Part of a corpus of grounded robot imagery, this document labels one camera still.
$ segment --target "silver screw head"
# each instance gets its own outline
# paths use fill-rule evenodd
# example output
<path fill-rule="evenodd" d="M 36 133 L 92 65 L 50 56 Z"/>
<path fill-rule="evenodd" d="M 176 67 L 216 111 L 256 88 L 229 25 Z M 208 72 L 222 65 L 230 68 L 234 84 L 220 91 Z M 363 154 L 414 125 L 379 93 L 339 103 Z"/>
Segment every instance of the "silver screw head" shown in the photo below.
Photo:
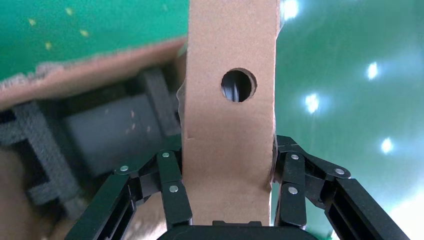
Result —
<path fill-rule="evenodd" d="M 342 170 L 342 169 L 340 169 L 340 168 L 336 168 L 336 169 L 334 169 L 334 171 L 335 171 L 337 174 L 340 174 L 340 175 L 345 174 L 345 171 L 343 171 L 343 170 Z"/>
<path fill-rule="evenodd" d="M 172 185 L 172 186 L 169 187 L 169 191 L 171 193 L 176 193 L 176 192 L 178 192 L 178 187 L 175 186 L 175 185 Z"/>
<path fill-rule="evenodd" d="M 298 194 L 298 190 L 295 187 L 289 186 L 288 187 L 288 192 L 295 195 Z"/>
<path fill-rule="evenodd" d="M 120 171 L 121 172 L 125 172 L 127 170 L 128 170 L 128 166 L 127 165 L 123 165 L 123 166 L 120 167 Z"/>

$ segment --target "green floor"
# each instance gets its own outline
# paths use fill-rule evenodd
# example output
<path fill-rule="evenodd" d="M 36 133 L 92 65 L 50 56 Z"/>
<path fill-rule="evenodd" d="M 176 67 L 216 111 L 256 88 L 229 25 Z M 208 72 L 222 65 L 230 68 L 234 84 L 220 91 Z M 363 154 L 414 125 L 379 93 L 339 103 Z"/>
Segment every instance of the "green floor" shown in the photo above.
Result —
<path fill-rule="evenodd" d="M 413 240 L 424 222 L 424 1 L 291 0 L 277 134 L 346 167 Z M 0 79 L 187 33 L 187 0 L 6 0 Z M 309 231 L 332 229 L 307 202 Z"/>

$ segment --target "brown cardboard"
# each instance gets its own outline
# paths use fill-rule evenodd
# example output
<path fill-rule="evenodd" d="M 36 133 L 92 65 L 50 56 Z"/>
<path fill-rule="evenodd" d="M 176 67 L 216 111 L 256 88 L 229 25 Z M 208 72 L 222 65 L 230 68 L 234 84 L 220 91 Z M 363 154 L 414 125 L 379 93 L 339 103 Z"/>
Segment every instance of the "brown cardboard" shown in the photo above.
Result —
<path fill-rule="evenodd" d="M 196 225 L 269 225 L 279 2 L 190 2 L 183 179 Z M 236 103 L 224 97 L 221 80 L 239 68 L 257 88 Z"/>
<path fill-rule="evenodd" d="M 0 111 L 34 99 L 63 98 L 135 76 L 140 69 L 173 61 L 185 37 L 82 60 L 42 79 L 0 88 Z"/>

